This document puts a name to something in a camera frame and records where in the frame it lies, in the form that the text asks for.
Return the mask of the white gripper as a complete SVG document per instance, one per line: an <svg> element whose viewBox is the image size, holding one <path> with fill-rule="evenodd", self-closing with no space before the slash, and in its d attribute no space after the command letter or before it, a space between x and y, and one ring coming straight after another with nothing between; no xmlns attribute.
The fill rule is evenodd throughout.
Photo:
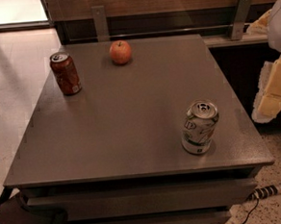
<svg viewBox="0 0 281 224"><path fill-rule="evenodd" d="M246 32L250 35L268 33L268 46L281 53L281 0L252 22ZM251 115L255 122L266 124L281 112L281 55L275 62L264 63L258 88Z"/></svg>

